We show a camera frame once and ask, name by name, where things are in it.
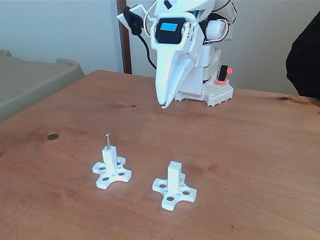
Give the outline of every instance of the screw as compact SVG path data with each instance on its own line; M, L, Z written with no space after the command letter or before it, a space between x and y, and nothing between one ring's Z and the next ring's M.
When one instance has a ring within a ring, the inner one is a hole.
M108 133L108 132L106 132L105 134L105 138L106 138L106 147L107 147L107 149L108 150L110 150L111 149L111 147L110 147L110 133Z

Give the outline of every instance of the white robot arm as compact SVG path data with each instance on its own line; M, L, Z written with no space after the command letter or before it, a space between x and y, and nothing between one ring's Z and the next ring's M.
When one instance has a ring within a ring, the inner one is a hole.
M155 18L150 18L154 8ZM148 11L138 5L125 12L118 19L132 33L143 20L141 27L157 51L155 88L162 108L174 98L202 100L208 106L232 98L226 78L231 69L220 68L221 50L214 46L231 39L237 19L231 0L156 0ZM147 21L153 22L150 32ZM140 31L134 34L141 38Z

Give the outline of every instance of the white wall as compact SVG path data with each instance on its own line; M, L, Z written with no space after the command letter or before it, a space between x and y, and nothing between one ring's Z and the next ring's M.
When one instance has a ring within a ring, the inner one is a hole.
M152 2L127 0L129 6L149 7ZM219 44L222 63L234 68L231 84L296 93L286 78L285 60L292 42L320 10L320 1L234 2L239 18L233 39ZM143 44L137 37L130 36L130 40L133 73L154 77ZM73 59L86 74L96 69L122 72L116 1L0 0L0 49L26 60ZM154 51L151 56L156 62Z
M116 1L0 0L0 49L30 61L76 60L86 74L122 72Z
M129 6L150 0L127 0ZM320 10L318 0L235 0L238 20L232 40L217 44L222 63L233 67L230 83L236 88L296 94L286 78L286 58L293 41ZM156 62L156 53L152 51ZM144 46L131 36L132 69L135 74L155 76Z

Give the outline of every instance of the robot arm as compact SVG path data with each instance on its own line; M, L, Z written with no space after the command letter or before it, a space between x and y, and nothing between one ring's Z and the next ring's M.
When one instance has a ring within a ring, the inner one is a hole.
M155 18L150 18L153 8ZM231 38L237 18L231 0L156 0L148 11L142 5L130 11L143 19L141 27L157 51L155 88L161 107L178 93L204 97L204 81L216 79L220 65L221 51L213 44ZM118 19L130 29L122 14ZM153 22L150 33L148 20Z

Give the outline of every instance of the black cloth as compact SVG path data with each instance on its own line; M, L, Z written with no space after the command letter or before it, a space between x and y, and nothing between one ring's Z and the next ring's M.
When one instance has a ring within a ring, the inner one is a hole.
M299 95L320 99L320 12L292 44L285 65Z

